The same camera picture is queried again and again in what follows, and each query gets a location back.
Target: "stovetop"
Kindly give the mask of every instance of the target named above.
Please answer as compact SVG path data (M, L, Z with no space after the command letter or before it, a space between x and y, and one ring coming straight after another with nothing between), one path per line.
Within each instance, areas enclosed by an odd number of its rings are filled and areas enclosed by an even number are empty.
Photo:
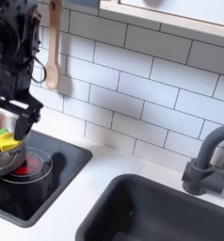
M88 150L32 132L26 161L0 177L0 217L34 225L91 157Z

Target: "kitchen wall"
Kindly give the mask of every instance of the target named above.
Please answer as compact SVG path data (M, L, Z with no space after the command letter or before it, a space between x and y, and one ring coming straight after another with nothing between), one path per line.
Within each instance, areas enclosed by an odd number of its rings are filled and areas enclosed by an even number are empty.
M183 171L224 124L224 38L64 3L56 91L33 83L46 132L77 135ZM48 57L49 12L38 58ZM34 76L41 79L39 65ZM213 164L224 167L224 143Z

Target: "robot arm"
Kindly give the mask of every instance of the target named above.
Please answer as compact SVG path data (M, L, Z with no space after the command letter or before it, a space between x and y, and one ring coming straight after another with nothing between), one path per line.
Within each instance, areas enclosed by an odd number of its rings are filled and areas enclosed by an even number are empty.
M40 120L43 105L29 93L39 51L40 15L27 0L0 0L0 107L18 115L14 138L22 139ZM23 109L10 101L28 105Z

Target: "white cabinet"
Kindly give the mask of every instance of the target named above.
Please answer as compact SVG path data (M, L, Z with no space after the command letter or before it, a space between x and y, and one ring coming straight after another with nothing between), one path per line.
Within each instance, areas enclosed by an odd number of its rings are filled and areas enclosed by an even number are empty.
M122 4L224 25L224 0L120 0Z
M224 37L224 0L101 0L100 9Z

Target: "black sink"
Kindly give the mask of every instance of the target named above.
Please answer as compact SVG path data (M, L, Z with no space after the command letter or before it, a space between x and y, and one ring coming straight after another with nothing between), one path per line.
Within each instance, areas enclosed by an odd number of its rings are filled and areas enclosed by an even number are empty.
M136 175L114 179L76 241L224 241L224 208Z

